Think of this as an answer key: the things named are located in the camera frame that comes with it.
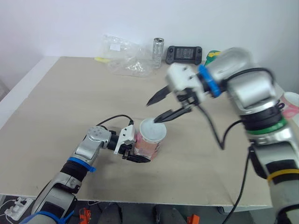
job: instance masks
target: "white power strip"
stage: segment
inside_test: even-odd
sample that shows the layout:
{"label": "white power strip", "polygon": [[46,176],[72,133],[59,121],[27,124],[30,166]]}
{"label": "white power strip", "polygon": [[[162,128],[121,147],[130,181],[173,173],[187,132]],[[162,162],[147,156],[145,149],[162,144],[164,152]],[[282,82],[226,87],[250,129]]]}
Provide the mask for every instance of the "white power strip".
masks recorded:
{"label": "white power strip", "polygon": [[18,221],[33,201],[34,199],[32,198],[18,197],[18,199],[14,202],[14,206],[6,209],[4,213],[13,220]]}

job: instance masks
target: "clear plastic bag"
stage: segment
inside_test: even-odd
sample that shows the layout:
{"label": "clear plastic bag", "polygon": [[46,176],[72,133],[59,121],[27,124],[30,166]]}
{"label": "clear plastic bag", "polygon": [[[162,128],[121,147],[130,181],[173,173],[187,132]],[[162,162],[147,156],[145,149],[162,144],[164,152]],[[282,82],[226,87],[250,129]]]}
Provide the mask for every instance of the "clear plastic bag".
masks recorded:
{"label": "clear plastic bag", "polygon": [[119,37],[104,35],[101,57],[116,75],[146,77],[153,71],[151,52]]}

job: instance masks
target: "paper cup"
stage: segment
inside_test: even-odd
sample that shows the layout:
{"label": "paper cup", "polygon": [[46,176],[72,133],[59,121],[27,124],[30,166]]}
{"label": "paper cup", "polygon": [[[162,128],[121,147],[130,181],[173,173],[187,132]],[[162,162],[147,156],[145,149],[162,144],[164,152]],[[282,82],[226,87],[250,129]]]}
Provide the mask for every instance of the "paper cup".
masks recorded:
{"label": "paper cup", "polygon": [[299,94],[294,92],[285,92],[280,98],[278,105],[282,114],[287,119],[293,119],[299,126]]}
{"label": "paper cup", "polygon": [[153,160],[158,153],[166,133],[167,130],[164,124],[154,123],[153,118],[143,120],[139,126],[134,153]]}

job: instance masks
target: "wooden table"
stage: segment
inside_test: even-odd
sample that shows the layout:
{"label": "wooden table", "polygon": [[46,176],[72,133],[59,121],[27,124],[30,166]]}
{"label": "wooden table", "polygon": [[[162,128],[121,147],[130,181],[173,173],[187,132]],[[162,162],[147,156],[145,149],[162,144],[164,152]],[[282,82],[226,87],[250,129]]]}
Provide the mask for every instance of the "wooden table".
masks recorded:
{"label": "wooden table", "polygon": [[[40,78],[41,67],[38,64],[33,71]],[[145,118],[179,108],[171,94],[153,106],[145,106],[166,85],[167,68],[163,64],[147,78],[117,76],[92,58],[61,57],[0,129],[0,193],[38,195],[87,129],[108,117],[127,114],[138,128]],[[12,90],[11,94],[20,98],[18,93],[28,90],[26,86],[33,76],[27,78],[27,85],[21,82],[18,92]],[[202,106],[221,135],[238,120],[226,94],[216,99],[207,97]],[[118,118],[105,125],[120,129],[127,124],[125,118]],[[230,131],[224,151],[196,109],[167,122],[166,127],[166,139],[151,163],[132,163],[102,149],[94,164],[97,171],[86,176],[78,198],[231,206],[240,191],[249,146],[242,124]],[[267,182],[254,173],[251,164],[240,205],[271,206]]]}

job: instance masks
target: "pink object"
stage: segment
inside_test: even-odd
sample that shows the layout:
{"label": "pink object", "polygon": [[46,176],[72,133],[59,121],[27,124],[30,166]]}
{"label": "pink object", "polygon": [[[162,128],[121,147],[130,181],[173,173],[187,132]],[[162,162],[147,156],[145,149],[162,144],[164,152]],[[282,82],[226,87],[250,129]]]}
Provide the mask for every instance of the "pink object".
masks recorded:
{"label": "pink object", "polygon": [[285,92],[280,98],[282,105],[282,114],[287,119],[297,117],[299,114],[299,95],[294,92]]}
{"label": "pink object", "polygon": [[134,153],[153,160],[167,133],[162,123],[154,123],[153,118],[145,119],[139,126]]}

